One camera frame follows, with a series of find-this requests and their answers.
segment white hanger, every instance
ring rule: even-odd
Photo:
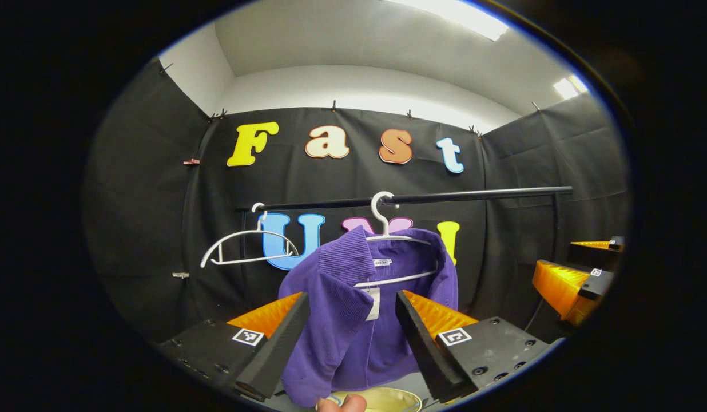
[[[390,235],[390,222],[387,220],[387,218],[382,216],[382,214],[379,213],[379,211],[376,209],[377,203],[379,203],[379,199],[381,199],[383,196],[387,196],[387,197],[391,198],[394,195],[388,191],[380,191],[379,193],[374,195],[374,197],[371,198],[371,212],[374,214],[374,217],[377,218],[384,225],[383,234],[380,236],[367,237],[366,241],[372,242],[375,240],[408,240],[410,242],[418,242],[418,243],[424,243],[425,245],[432,245],[432,243],[427,242],[427,240],[415,239],[414,237],[409,237],[409,236]],[[372,286],[376,286],[379,284],[390,284],[390,283],[396,283],[396,282],[403,282],[403,281],[407,281],[407,280],[412,280],[412,279],[417,279],[417,278],[429,276],[429,275],[435,274],[437,271],[438,271],[437,261],[435,261],[434,271],[424,272],[423,274],[404,276],[401,278],[378,280],[378,281],[374,281],[374,282],[362,282],[362,283],[354,284],[353,287],[372,287]]]
[[[252,206],[252,213],[257,211],[258,206],[264,206],[262,203],[255,203],[254,206]],[[244,230],[242,232],[236,232],[232,233],[231,235],[222,237],[221,239],[218,239],[217,242],[214,243],[212,247],[209,248],[209,250],[206,251],[204,258],[201,260],[201,268],[204,268],[206,266],[206,261],[209,260],[209,256],[212,254],[212,252],[217,249],[219,251],[219,260],[214,260],[212,259],[212,263],[215,264],[232,264],[232,263],[246,263],[246,262],[257,262],[260,260],[270,260],[270,259],[277,259],[277,258],[286,258],[286,256],[292,256],[293,252],[290,251],[290,246],[293,246],[293,250],[295,251],[296,256],[300,256],[300,253],[298,252],[298,248],[295,247],[292,241],[288,239],[285,236],[282,236],[280,233],[275,233],[275,232],[269,232],[267,230],[262,230],[262,221],[267,219],[267,211],[264,212],[262,217],[260,219],[257,219],[257,230]],[[285,255],[279,255],[279,256],[265,256],[265,257],[254,257],[251,259],[242,259],[242,260],[224,260],[221,254],[222,248],[221,244],[224,242],[224,240],[230,239],[232,237],[236,237],[239,235],[246,235],[249,233],[267,233],[268,235],[274,235],[277,237],[282,237],[285,239]]]
[[[379,199],[381,199],[383,196],[386,197],[394,197],[394,195],[388,191],[380,191],[374,197],[371,198],[371,213],[374,214],[374,217],[377,218],[382,224],[384,225],[384,230],[382,236],[372,236],[372,237],[367,237],[366,241],[367,242],[374,242],[377,240],[409,240],[410,242],[418,242],[418,243],[424,243],[425,245],[432,245],[432,243],[427,242],[427,240],[419,240],[415,239],[414,237],[409,237],[409,236],[392,236],[390,235],[390,222],[382,216],[381,213],[376,209],[377,203],[379,203]]]

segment white ceiling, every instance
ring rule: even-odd
[[[382,0],[260,0],[216,21],[236,76],[304,65],[360,65],[427,76],[526,115],[562,101],[573,74],[510,29],[496,42],[438,16]]]

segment purple collared shirt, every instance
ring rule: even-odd
[[[395,298],[409,290],[458,309],[458,275],[436,233],[405,229],[391,235],[426,240],[368,242],[357,227],[320,246],[288,273],[278,298],[308,292],[310,318],[283,372],[290,399],[312,407],[332,391],[362,391],[419,369],[395,315]],[[375,259],[392,260],[375,267]],[[367,321],[374,299],[354,284],[432,271],[429,276],[379,286],[379,317]]]

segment black clothing rod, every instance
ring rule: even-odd
[[[437,203],[437,201],[505,199],[513,197],[561,195],[562,193],[572,192],[573,187],[571,186],[498,189],[490,191],[455,191],[446,193],[430,193],[429,195],[395,195],[393,198],[382,198],[382,204],[414,204]],[[293,211],[293,209],[353,208],[358,206],[369,206],[370,204],[371,198],[369,197],[363,199],[315,201],[314,203],[266,204],[265,206],[259,206],[257,208],[257,211]],[[250,211],[251,209],[251,207],[238,208],[237,211]]]

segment clothing tag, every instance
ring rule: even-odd
[[[364,292],[368,293],[369,296],[374,298],[374,305],[371,307],[369,316],[366,316],[366,320],[369,321],[379,319],[379,287],[372,287],[369,290],[364,289]]]
[[[392,264],[391,259],[375,259],[374,260],[374,267],[379,268],[379,266],[389,266]]]

